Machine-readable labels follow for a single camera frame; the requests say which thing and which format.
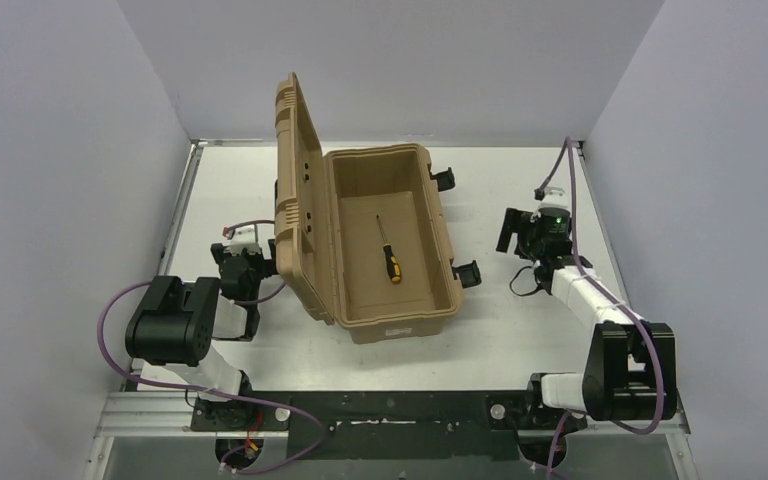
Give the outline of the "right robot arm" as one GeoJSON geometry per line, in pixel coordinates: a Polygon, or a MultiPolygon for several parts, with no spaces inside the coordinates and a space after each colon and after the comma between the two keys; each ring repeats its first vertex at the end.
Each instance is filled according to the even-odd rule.
{"type": "Polygon", "coordinates": [[[577,254],[573,224],[563,207],[509,208],[497,242],[497,251],[526,260],[536,292],[558,300],[591,331],[581,371],[531,376],[535,394],[523,401],[524,417],[540,429],[564,410],[599,421],[668,420],[678,403],[674,333],[644,320],[607,288],[577,254]]]}

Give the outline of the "black yellow handled screwdriver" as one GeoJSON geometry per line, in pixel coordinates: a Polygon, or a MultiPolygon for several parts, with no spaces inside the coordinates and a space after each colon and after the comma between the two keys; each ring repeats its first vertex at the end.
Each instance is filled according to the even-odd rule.
{"type": "Polygon", "coordinates": [[[398,284],[402,280],[402,272],[399,261],[397,260],[393,247],[386,237],[386,233],[383,227],[383,222],[379,215],[376,216],[376,222],[379,229],[379,233],[383,242],[382,251],[385,257],[385,266],[387,275],[390,281],[394,284],[398,284]]]}

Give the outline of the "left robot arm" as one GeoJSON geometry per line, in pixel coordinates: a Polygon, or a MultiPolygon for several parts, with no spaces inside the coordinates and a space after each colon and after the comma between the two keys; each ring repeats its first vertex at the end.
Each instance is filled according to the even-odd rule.
{"type": "Polygon", "coordinates": [[[213,342],[254,339],[264,302],[260,287],[277,269],[252,243],[215,243],[211,255],[217,277],[154,277],[126,327],[125,346],[131,357],[180,377],[195,394],[197,418],[242,431],[257,424],[260,408],[245,396],[252,391],[247,374],[213,342]]]}

